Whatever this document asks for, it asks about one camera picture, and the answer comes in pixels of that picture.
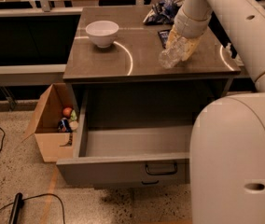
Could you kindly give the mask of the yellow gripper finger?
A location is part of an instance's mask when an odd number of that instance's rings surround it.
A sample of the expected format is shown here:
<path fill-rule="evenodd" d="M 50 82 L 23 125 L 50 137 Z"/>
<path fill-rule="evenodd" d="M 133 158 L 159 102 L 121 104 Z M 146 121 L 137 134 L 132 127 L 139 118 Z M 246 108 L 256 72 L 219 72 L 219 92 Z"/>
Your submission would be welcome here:
<path fill-rule="evenodd" d="M 195 49 L 200 44 L 201 37 L 195 37 L 195 38 L 183 38 L 183 45 L 182 45 L 182 61 L 186 61 L 190 58 L 190 56 L 193 54 Z"/>
<path fill-rule="evenodd" d="M 177 32 L 176 27 L 173 26 L 171 31 L 169 32 L 169 35 L 168 35 L 168 39 L 166 42 L 166 48 L 167 49 L 173 49 L 176 46 L 179 38 L 180 38 L 180 35 Z"/>

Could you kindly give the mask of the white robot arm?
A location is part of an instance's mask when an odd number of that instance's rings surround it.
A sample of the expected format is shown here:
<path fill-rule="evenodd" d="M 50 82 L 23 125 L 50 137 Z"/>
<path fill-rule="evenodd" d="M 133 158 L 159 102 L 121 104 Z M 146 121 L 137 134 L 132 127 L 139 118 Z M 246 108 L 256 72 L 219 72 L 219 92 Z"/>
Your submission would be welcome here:
<path fill-rule="evenodd" d="M 216 14 L 256 92 L 220 98 L 190 140 L 192 224 L 265 224 L 265 9 L 255 0 L 185 0 L 174 29 L 199 35 Z"/>

